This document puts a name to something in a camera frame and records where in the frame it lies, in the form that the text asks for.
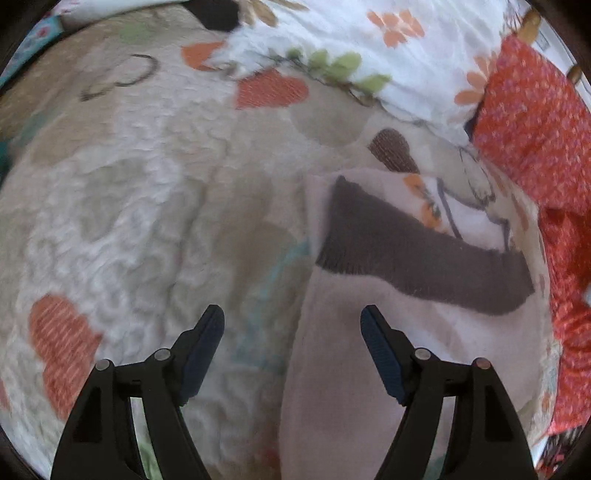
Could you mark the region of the quilted heart-pattern bedspread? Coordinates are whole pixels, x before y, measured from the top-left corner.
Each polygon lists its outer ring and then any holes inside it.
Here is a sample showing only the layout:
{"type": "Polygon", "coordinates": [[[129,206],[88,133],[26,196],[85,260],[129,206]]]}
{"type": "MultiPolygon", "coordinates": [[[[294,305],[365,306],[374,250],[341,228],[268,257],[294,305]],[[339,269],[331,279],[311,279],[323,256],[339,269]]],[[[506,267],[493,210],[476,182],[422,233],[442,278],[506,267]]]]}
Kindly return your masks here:
{"type": "Polygon", "coordinates": [[[100,22],[52,47],[1,99],[1,425],[48,477],[94,363],[141,361],[208,304],[225,332],[183,409],[216,479],[280,477],[277,429],[304,295],[315,289],[308,177],[394,198],[413,161],[445,225],[522,252],[515,315],[529,360],[511,386],[531,443],[552,418],[559,348],[531,200],[420,123],[283,67],[235,82],[197,69],[219,40],[181,7],[100,22]]]}

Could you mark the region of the white floral pillow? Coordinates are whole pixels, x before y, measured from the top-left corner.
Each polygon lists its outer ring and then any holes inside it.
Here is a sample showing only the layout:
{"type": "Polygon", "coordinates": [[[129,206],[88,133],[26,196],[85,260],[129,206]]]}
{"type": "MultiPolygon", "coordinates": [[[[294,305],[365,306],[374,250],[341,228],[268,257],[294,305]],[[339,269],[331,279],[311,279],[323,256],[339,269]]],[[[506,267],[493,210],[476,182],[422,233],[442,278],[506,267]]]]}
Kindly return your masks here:
{"type": "Polygon", "coordinates": [[[465,146],[513,14],[509,1],[242,1],[208,65],[248,78],[283,62],[465,146]]]}

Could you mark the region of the pink sweater with grey cuffs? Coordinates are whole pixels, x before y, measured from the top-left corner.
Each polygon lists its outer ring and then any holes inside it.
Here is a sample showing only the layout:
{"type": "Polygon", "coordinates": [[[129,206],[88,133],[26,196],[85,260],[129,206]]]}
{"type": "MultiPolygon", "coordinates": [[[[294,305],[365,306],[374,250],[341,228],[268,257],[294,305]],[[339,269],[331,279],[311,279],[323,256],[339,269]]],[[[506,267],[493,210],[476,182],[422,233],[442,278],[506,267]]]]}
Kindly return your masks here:
{"type": "Polygon", "coordinates": [[[369,305],[442,359],[489,359],[536,443],[549,315],[509,229],[433,177],[353,169],[308,177],[305,196],[315,265],[283,393],[283,478],[377,474],[403,410],[363,341],[369,305]]]}

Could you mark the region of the red floral cushion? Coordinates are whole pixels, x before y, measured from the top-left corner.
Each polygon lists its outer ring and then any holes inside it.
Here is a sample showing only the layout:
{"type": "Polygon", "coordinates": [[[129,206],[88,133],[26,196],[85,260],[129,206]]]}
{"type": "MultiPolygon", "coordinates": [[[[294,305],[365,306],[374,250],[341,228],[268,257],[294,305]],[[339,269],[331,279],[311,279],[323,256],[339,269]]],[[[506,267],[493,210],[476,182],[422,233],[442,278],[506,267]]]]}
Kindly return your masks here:
{"type": "Polygon", "coordinates": [[[570,80],[506,37],[476,117],[485,159],[538,206],[554,335],[562,346],[550,434],[590,417],[590,111],[570,80]]]}

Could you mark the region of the white plastic bag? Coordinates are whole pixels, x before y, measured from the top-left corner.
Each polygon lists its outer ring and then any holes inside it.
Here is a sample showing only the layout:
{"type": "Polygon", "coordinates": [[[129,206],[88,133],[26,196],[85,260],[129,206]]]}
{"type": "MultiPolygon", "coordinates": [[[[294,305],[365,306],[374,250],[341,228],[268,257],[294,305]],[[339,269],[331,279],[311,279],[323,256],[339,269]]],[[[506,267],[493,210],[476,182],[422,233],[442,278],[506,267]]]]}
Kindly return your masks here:
{"type": "Polygon", "coordinates": [[[70,33],[120,14],[162,5],[184,4],[178,0],[66,0],[52,10],[70,33]]]}

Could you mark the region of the light blue patterned box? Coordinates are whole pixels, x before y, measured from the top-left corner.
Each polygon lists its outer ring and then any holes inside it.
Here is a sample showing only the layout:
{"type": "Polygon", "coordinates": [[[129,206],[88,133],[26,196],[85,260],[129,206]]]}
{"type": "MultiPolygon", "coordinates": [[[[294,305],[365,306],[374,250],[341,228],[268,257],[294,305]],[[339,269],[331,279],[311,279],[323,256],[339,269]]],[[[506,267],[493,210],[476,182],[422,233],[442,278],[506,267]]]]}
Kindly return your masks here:
{"type": "Polygon", "coordinates": [[[63,27],[59,16],[53,13],[46,14],[29,31],[20,43],[15,53],[2,71],[0,86],[3,87],[33,56],[40,53],[52,41],[63,33],[63,27]]]}

